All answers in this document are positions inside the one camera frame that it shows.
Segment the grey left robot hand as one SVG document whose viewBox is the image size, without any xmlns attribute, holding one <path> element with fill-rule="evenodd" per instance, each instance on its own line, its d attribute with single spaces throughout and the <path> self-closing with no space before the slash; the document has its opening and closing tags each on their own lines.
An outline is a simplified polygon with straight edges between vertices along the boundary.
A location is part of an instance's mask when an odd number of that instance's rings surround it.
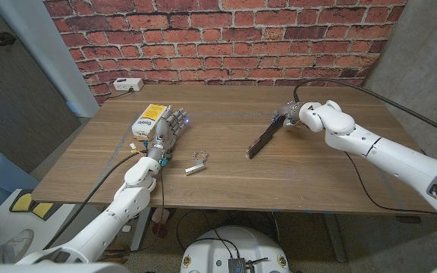
<svg viewBox="0 0 437 273">
<path fill-rule="evenodd" d="M 162 156 L 171 152 L 178 136 L 184 131 L 188 123 L 187 113 L 183 108 L 173 112 L 168 106 L 156 125 L 156 134 L 152 140 L 152 147 L 148 148 L 147 156 L 158 161 Z"/>
</svg>

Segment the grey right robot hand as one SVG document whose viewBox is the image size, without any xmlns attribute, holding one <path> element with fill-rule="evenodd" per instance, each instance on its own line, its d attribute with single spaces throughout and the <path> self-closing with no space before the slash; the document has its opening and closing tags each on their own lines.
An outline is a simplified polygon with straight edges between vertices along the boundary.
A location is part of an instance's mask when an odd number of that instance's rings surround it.
<svg viewBox="0 0 437 273">
<path fill-rule="evenodd" d="M 289 101 L 286 104 L 279 106 L 272 113 L 272 120 L 276 121 L 282 116 L 285 118 L 282 123 L 284 127 L 295 126 L 300 120 L 299 113 L 303 105 L 303 102 Z"/>
</svg>

